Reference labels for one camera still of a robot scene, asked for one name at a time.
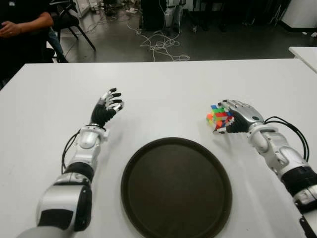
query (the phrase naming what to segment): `gray floor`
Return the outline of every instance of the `gray floor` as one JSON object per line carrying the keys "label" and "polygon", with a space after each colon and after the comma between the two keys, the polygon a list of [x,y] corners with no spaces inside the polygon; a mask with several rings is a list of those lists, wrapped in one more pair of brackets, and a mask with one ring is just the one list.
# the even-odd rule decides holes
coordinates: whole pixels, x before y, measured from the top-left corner
{"label": "gray floor", "polygon": [[[81,21],[82,28],[96,46],[94,52],[83,36],[76,40],[68,30],[63,30],[61,44],[69,62],[140,62],[153,61],[152,52],[147,47],[139,47],[144,38],[127,27],[137,28],[139,15],[121,10],[117,19],[102,18],[88,13]],[[290,33],[277,25],[250,26],[231,24],[227,32],[220,32],[217,20],[209,31],[192,31],[189,19],[184,18],[181,34],[177,38],[180,46],[169,48],[172,55],[186,54],[191,60],[239,60],[292,58],[289,46],[316,47],[317,38],[302,33]],[[171,61],[168,56],[155,54],[156,61]]]}

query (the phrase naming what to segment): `colorful cube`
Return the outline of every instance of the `colorful cube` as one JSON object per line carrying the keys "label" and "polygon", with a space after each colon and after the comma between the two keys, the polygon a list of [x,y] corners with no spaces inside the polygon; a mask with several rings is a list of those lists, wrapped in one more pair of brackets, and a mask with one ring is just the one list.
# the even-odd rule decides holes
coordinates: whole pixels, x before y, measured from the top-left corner
{"label": "colorful cube", "polygon": [[206,119],[217,130],[230,125],[233,115],[226,108],[218,108],[217,105],[211,105],[211,113],[207,114]]}

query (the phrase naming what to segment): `white table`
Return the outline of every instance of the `white table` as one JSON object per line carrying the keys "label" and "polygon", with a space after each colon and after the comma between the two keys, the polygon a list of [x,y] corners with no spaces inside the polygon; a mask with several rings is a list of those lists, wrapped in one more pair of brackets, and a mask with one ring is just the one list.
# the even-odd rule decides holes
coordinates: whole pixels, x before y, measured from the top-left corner
{"label": "white table", "polygon": [[317,73],[317,47],[290,47],[289,51]]}
{"label": "white table", "polygon": [[[246,135],[215,136],[206,124],[210,105],[247,102],[266,118],[298,125],[317,170],[317,75],[299,59],[160,63],[30,64],[0,91],[0,237],[35,225],[39,198],[60,173],[68,138],[89,122],[103,92],[117,87],[126,107],[110,121],[93,181],[90,226],[77,238],[139,238],[120,201],[122,172],[144,144],[162,137],[194,140],[213,152],[231,180],[233,205],[217,237],[304,237],[291,196]],[[302,153],[300,140],[281,131]]]}

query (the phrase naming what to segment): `jeans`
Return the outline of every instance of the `jeans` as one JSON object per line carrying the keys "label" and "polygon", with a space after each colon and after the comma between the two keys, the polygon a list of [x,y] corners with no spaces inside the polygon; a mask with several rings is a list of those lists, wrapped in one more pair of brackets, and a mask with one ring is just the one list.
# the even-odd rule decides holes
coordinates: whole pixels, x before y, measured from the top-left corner
{"label": "jeans", "polygon": [[53,47],[55,50],[58,58],[64,58],[64,51],[60,45],[60,42],[52,28],[50,28],[49,31],[49,37],[48,37],[49,44]]}

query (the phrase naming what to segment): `round tray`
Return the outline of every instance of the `round tray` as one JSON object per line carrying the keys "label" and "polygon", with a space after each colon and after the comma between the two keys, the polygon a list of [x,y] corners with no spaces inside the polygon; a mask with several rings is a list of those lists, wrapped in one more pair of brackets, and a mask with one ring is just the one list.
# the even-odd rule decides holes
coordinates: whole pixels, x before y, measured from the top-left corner
{"label": "round tray", "polygon": [[232,203],[229,178],[202,145],[163,138],[139,149],[121,181],[127,216],[146,238],[211,238]]}

